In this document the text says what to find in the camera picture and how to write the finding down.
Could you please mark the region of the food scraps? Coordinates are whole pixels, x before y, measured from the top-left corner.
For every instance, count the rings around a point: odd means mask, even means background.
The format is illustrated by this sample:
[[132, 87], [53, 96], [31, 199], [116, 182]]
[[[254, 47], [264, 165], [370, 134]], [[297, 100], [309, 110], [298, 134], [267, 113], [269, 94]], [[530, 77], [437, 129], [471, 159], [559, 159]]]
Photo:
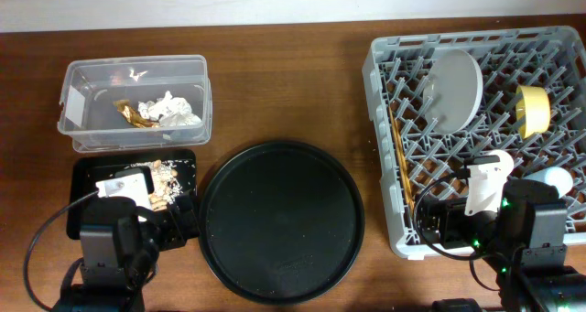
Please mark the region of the food scraps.
[[187, 192], [187, 186], [179, 183], [179, 167], [186, 165], [186, 161], [163, 161], [161, 159], [131, 165], [131, 167], [148, 167], [151, 172], [154, 191], [148, 194], [150, 209], [153, 211], [165, 210], [180, 195]]

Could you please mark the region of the large white tissue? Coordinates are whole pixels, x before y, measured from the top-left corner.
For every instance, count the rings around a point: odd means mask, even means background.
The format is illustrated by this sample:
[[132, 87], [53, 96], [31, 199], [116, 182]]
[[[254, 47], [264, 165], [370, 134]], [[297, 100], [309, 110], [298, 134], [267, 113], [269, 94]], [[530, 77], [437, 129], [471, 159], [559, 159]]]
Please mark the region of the large white tissue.
[[191, 105], [184, 98], [161, 100], [157, 106], [160, 108], [158, 122], [162, 127], [201, 124], [201, 118], [192, 112]]

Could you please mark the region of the gold foil wrapper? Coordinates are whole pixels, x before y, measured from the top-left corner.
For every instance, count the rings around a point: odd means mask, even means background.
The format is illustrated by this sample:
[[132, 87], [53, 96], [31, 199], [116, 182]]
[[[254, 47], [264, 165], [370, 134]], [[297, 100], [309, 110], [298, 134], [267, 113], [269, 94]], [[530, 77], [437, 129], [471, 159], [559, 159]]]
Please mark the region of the gold foil wrapper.
[[125, 120], [137, 128], [156, 128], [159, 123], [143, 118], [140, 113], [130, 105], [129, 100], [119, 100], [114, 102], [116, 110], [125, 118]]

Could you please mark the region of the small white tissue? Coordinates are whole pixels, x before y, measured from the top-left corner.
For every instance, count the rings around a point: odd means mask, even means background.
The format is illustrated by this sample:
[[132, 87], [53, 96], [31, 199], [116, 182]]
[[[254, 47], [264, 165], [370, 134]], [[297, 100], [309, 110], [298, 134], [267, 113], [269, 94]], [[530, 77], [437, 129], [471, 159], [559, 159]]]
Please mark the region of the small white tissue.
[[165, 95], [155, 102], [140, 102], [138, 104], [138, 113], [143, 119], [157, 122], [163, 117], [171, 115], [170, 105], [172, 99], [173, 96], [170, 91], [166, 91]]

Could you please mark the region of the blue cup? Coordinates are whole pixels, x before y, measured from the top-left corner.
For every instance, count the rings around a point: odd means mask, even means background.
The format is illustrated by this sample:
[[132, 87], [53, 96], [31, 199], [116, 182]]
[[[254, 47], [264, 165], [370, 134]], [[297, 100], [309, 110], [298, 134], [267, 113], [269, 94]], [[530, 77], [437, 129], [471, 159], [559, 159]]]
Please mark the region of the blue cup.
[[525, 179], [555, 187], [560, 197], [567, 195], [573, 188], [571, 173], [562, 167], [547, 167], [525, 176]]

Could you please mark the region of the grey plate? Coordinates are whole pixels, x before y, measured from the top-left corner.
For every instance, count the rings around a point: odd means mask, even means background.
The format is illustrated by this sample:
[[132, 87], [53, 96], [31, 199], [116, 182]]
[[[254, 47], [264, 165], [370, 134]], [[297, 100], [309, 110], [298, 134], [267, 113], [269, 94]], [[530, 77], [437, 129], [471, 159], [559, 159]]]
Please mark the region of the grey plate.
[[454, 134], [477, 114], [483, 95], [483, 77], [478, 62], [464, 50], [450, 50], [432, 65], [423, 90], [429, 107], [425, 120], [436, 120], [434, 131]]

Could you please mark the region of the yellow bowl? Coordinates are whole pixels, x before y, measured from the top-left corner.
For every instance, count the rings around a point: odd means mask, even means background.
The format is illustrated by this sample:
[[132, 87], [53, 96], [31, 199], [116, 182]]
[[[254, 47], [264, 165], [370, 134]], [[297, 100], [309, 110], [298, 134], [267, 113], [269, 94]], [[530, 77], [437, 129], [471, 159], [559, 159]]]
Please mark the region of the yellow bowl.
[[545, 133], [551, 117], [547, 91], [541, 87], [518, 86], [516, 94], [521, 97], [515, 106], [516, 118], [525, 119], [519, 128], [521, 137], [527, 139], [533, 134]]

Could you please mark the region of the pink cup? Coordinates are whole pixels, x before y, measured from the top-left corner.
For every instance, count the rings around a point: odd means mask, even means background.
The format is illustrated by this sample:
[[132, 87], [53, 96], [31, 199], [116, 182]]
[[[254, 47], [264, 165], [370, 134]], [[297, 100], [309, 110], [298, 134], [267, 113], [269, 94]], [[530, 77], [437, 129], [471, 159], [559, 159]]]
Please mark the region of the pink cup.
[[480, 171], [489, 177], [507, 179], [515, 167], [513, 158], [504, 150], [491, 150], [486, 152], [484, 156], [498, 157], [497, 161], [479, 166]]

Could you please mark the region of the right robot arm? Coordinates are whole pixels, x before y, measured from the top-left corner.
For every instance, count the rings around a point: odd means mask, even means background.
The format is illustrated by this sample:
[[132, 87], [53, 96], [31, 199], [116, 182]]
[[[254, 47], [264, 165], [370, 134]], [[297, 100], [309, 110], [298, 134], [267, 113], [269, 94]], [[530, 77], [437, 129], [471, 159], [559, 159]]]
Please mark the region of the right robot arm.
[[565, 264], [567, 209], [556, 188], [534, 180], [506, 182], [497, 212], [466, 216], [463, 199], [429, 199], [428, 185], [418, 196], [413, 223], [427, 245], [423, 224], [439, 218], [442, 237], [451, 234], [473, 248], [463, 256], [482, 259], [495, 272], [505, 311], [583, 311], [585, 275]]

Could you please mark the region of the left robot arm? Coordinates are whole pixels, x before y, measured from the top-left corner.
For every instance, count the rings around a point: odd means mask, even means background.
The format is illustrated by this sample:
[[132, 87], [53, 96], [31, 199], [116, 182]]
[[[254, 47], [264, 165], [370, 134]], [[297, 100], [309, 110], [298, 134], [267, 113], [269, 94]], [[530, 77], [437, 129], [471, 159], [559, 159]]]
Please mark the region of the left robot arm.
[[127, 197], [91, 198], [80, 214], [82, 258], [60, 286], [54, 311], [144, 311], [143, 288], [157, 273], [159, 255], [200, 235], [189, 194], [164, 210]]

